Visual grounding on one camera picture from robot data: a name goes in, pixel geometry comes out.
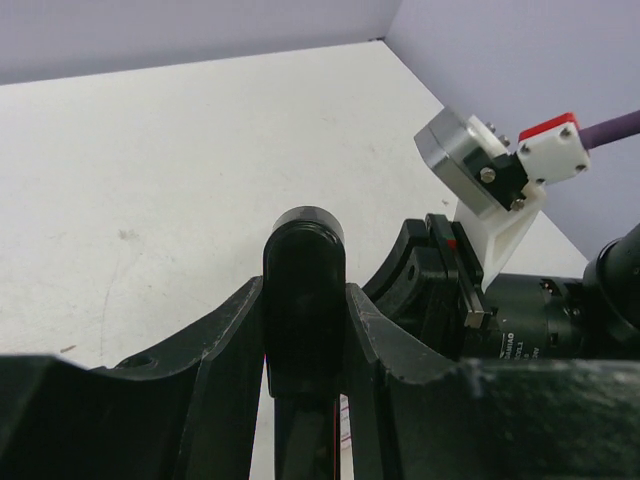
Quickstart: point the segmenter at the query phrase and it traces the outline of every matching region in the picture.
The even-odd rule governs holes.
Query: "white wall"
[[[637,0],[403,0],[386,41],[443,103],[512,139],[565,111],[588,126],[640,109]],[[640,222],[640,138],[549,190],[546,213],[593,257]]]
[[[362,42],[401,0],[0,0],[0,84]]]

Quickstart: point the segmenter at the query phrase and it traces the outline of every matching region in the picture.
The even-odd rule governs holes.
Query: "metal screw head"
[[[496,171],[493,168],[484,167],[480,170],[480,180],[484,183],[491,183],[496,179]]]
[[[515,212],[519,212],[524,208],[524,200],[522,198],[516,198],[513,202],[511,202],[511,210]]]
[[[500,143],[503,144],[505,147],[508,147],[509,145],[511,145],[511,140],[509,140],[506,135],[500,135],[498,137],[498,140],[500,140]]]

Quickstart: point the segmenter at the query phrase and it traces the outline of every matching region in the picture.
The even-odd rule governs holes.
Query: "black metal frame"
[[[0,478],[248,478],[265,353],[277,479],[339,478],[339,393],[358,479],[640,476],[636,363],[449,360],[345,284],[319,209],[286,214],[264,259],[114,369],[0,358]]]

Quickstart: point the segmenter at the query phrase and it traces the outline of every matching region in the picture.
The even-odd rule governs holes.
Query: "hole in black plate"
[[[121,362],[119,366],[120,368],[138,368],[151,365],[152,363],[153,358],[150,355],[141,354],[127,358],[125,361]]]

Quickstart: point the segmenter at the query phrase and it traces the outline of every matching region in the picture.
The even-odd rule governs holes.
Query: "white table surface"
[[[113,366],[260,274],[299,205],[338,218],[364,284],[405,218],[453,215],[413,143],[441,108],[382,42],[0,87],[0,351]],[[506,270],[585,264],[541,214]]]

